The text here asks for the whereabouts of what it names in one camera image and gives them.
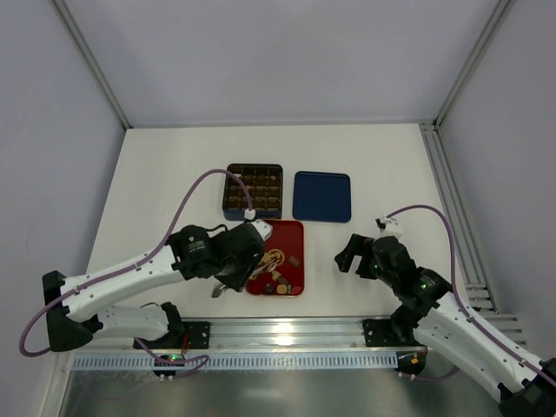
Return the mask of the red lacquer tray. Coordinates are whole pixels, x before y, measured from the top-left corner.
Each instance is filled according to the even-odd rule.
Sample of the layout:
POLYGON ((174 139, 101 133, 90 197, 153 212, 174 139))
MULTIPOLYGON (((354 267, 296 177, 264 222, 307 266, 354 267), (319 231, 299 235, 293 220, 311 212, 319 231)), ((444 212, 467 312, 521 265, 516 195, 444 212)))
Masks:
POLYGON ((267 223, 273 227, 273 233, 265 241, 265 252, 262 260, 248 280, 245 289, 250 295, 298 296, 305 289, 304 227, 298 221, 267 220, 267 223), (299 260, 301 264, 298 267, 290 264, 288 262, 290 256, 299 260), (276 281, 273 280, 271 275, 275 270, 281 274, 276 281), (264 287, 269 283, 275 286, 275 291, 271 294, 266 294, 264 287), (280 295, 277 293, 276 288, 280 284, 288 287, 286 294, 280 295), (302 291, 297 295, 293 295, 292 287, 302 287, 302 291))

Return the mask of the dark blue box lid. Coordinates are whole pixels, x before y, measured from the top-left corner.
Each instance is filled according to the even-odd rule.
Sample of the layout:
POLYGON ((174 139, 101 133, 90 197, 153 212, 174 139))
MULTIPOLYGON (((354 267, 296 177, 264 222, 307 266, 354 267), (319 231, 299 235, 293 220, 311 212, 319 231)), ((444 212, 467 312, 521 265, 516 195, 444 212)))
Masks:
POLYGON ((292 213, 299 221, 350 222, 350 177, 341 173, 298 171, 294 179, 292 213))

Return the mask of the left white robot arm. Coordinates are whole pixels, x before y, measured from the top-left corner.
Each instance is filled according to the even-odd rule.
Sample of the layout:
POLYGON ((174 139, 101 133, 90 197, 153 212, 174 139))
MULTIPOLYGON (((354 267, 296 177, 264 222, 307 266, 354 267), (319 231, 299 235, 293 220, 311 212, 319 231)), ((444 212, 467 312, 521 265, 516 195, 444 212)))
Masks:
POLYGON ((243 222, 234 228, 189 225, 152 254, 90 275, 43 277, 50 350, 67 352, 100 338, 132 338, 135 348, 178 348, 186 330, 171 302, 125 307, 122 301, 143 292, 191 279, 216 278, 241 292, 265 252, 271 226, 243 222))

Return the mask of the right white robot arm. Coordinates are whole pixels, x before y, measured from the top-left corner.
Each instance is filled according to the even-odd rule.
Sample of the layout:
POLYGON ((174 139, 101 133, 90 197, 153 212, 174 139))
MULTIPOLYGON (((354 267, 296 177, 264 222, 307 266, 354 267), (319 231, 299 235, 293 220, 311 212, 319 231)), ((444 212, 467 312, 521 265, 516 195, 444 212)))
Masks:
POLYGON ((460 299, 447 280, 419 267, 393 236, 352 235, 334 261, 342 273, 360 263, 362 279, 384 282, 400 300, 386 319, 366 319, 370 346, 425 346, 480 384, 504 416, 555 414, 555 360, 543 361, 502 334, 460 299))

